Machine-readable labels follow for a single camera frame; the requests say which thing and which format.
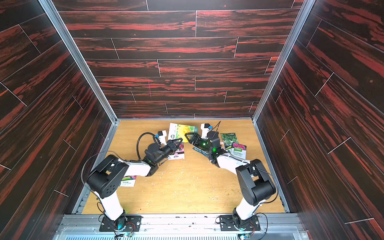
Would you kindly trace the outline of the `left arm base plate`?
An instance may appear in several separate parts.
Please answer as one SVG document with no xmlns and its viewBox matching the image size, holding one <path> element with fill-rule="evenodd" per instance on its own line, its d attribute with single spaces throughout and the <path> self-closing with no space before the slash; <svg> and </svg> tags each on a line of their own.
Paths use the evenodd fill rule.
<svg viewBox="0 0 384 240">
<path fill-rule="evenodd" d="M 117 220 L 112 221 L 104 215 L 99 231 L 108 233 L 138 232 L 142 218 L 142 216 L 136 215 L 121 215 Z"/>
</svg>

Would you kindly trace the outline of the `multicolour flower seed packet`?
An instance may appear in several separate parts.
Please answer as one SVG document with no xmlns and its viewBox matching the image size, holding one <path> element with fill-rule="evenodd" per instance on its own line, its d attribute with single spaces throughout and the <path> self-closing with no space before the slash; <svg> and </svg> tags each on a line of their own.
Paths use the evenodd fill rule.
<svg viewBox="0 0 384 240">
<path fill-rule="evenodd" d="M 136 179 L 136 176 L 124 176 L 121 180 L 120 187 L 134 187 Z"/>
</svg>

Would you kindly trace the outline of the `pink aster seed packet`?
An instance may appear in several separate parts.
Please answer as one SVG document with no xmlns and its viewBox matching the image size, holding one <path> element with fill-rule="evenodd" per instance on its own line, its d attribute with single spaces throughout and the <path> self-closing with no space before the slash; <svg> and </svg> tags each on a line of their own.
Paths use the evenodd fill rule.
<svg viewBox="0 0 384 240">
<path fill-rule="evenodd" d="M 181 143 L 178 150 L 173 154 L 168 156 L 168 160 L 183 160 L 185 159 L 185 150 L 184 144 Z"/>
</svg>

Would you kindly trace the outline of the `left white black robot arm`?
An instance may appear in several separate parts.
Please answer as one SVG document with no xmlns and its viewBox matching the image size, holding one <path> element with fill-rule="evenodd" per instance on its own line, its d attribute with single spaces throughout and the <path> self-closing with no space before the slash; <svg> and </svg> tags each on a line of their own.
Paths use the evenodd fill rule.
<svg viewBox="0 0 384 240">
<path fill-rule="evenodd" d="M 182 138 L 169 140 L 163 147 L 153 143 L 145 150 L 145 158 L 139 161 L 124 161 L 114 155 L 108 155 L 91 171 L 87 184 L 100 199 L 107 219 L 118 230 L 125 225 L 126 215 L 117 196 L 117 189 L 123 178 L 152 176 L 159 169 L 160 162 L 173 155 L 182 143 Z"/>
</svg>

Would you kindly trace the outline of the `yellow marigold seed packet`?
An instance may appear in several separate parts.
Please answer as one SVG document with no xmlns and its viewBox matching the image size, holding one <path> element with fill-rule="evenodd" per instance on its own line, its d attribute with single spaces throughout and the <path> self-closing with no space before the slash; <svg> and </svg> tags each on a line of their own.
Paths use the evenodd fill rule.
<svg viewBox="0 0 384 240">
<path fill-rule="evenodd" d="M 170 123 L 168 140 L 175 140 L 182 138 L 184 143 L 187 143 L 188 140 L 185 137 L 187 133 L 197 133 L 198 128 L 195 126 L 180 125 L 175 123 Z"/>
</svg>

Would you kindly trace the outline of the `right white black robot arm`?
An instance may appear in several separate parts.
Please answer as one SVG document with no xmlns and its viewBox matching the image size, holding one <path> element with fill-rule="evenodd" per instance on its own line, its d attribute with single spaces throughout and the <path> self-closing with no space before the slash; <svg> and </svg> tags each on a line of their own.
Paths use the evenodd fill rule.
<svg viewBox="0 0 384 240">
<path fill-rule="evenodd" d="M 232 221 L 239 230 L 255 225 L 258 221 L 255 211 L 277 192 L 263 163 L 258 159 L 247 161 L 230 154 L 221 147 L 215 132 L 209 132 L 205 139 L 198 133 L 186 133 L 185 137 L 194 150 L 206 156 L 212 164 L 237 175 L 243 199 L 234 209 Z"/>
</svg>

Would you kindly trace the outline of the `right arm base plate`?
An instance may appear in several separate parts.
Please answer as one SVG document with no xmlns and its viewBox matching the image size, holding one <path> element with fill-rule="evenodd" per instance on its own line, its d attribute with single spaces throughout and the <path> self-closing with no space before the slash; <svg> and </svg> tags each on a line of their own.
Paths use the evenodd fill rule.
<svg viewBox="0 0 384 240">
<path fill-rule="evenodd" d="M 260 231 L 260 222 L 256 215 L 246 220 L 241 220 L 237 215 L 220 215 L 216 219 L 216 224 L 220 225 L 221 231 Z"/>
</svg>

